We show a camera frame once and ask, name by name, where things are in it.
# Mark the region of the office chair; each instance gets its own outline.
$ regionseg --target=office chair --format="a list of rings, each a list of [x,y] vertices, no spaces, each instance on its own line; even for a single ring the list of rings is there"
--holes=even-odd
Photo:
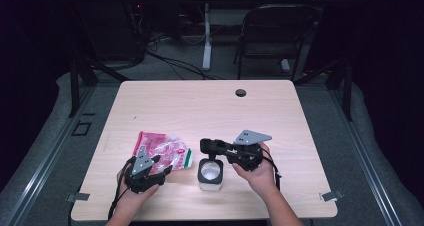
[[[315,8],[306,5],[267,4],[249,11],[244,17],[239,45],[238,79],[243,58],[294,59],[293,81],[307,30],[318,20]]]

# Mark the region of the chair backrest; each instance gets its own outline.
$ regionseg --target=chair backrest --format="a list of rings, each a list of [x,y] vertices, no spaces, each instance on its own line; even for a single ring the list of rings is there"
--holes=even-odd
[[[318,20],[312,6],[266,4],[249,11],[244,17],[242,32],[250,29],[280,29],[287,35],[298,37]]]

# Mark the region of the hand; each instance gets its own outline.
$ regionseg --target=hand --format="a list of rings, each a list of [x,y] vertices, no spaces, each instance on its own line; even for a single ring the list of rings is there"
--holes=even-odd
[[[269,148],[264,143],[259,143],[259,146],[271,153]],[[262,155],[268,159],[271,156],[265,151],[262,151]],[[265,196],[265,193],[278,190],[275,186],[274,181],[274,168],[267,160],[262,160],[261,165],[253,171],[245,171],[240,165],[233,163],[234,170],[237,174],[247,180],[250,187],[261,197]]]
[[[116,175],[116,181],[119,181],[121,172]],[[121,181],[121,187],[119,188],[119,195],[122,195],[116,204],[115,212],[112,218],[107,222],[106,225],[128,225],[140,211],[144,202],[149,199],[159,189],[159,185],[153,185],[143,193],[137,194],[131,190],[127,190],[128,187],[124,182],[124,177]]]

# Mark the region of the dark background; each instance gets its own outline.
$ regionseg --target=dark background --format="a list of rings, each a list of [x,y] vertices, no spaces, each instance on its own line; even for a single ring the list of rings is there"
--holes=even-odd
[[[354,82],[364,93],[382,152],[424,205],[424,5],[422,0],[376,0],[366,6],[324,11],[305,68],[315,70],[337,59],[352,42],[358,43],[352,41],[355,29],[366,29],[351,61]],[[120,48],[111,48],[110,43],[98,44],[101,50],[93,48],[86,32],[71,20],[69,10],[51,1],[1,0],[0,10],[3,189],[54,106],[56,79],[69,71],[73,54],[67,36],[73,33],[74,43],[95,58],[99,52],[112,54]],[[122,5],[108,10],[117,19],[126,20]],[[109,26],[119,40],[127,39],[129,47],[140,50],[128,21],[90,21],[96,15],[85,12],[81,17],[92,27]],[[178,37],[178,31],[167,30]]]

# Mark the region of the gray carpet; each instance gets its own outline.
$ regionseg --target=gray carpet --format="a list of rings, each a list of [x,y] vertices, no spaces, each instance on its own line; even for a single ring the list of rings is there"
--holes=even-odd
[[[189,62],[201,67],[203,43],[191,45],[184,41],[163,41],[158,45],[157,54]],[[236,78],[236,66],[232,64],[235,53],[233,39],[216,38],[214,41],[212,69],[209,75],[224,79]],[[247,67],[249,78],[287,78],[276,62],[263,67]],[[176,68],[178,74],[167,64],[146,56],[137,67],[120,70],[123,75],[135,80],[180,80],[202,79],[201,76]],[[54,164],[53,170],[41,188],[27,215],[22,216],[22,225],[67,225],[71,203],[65,201],[69,193],[74,193],[82,183],[107,115],[112,106],[119,84],[102,72],[97,72],[101,83],[86,89],[86,104],[74,119],[67,118],[70,112],[69,75],[58,80],[60,95],[56,106],[46,122],[25,161],[0,195],[0,225],[6,225],[19,202],[21,194],[43,161],[49,150],[58,142],[60,133],[67,124],[66,137],[59,140],[63,150]],[[297,92],[311,129],[324,170],[332,190],[341,190],[346,195],[337,202],[339,213],[331,219],[315,219],[315,225],[386,225],[386,221],[375,200],[363,169],[354,153],[354,143],[344,125],[343,115],[338,111],[331,94],[318,78],[306,86],[297,87]],[[372,136],[372,126],[363,105],[362,95],[357,87],[353,90],[352,115],[354,125],[361,135],[376,170],[386,186],[394,207],[404,225],[420,225],[424,214],[416,199],[399,182],[390,164],[382,156]],[[86,136],[72,136],[76,125],[90,124]],[[75,225],[103,225],[104,222],[73,223]]]

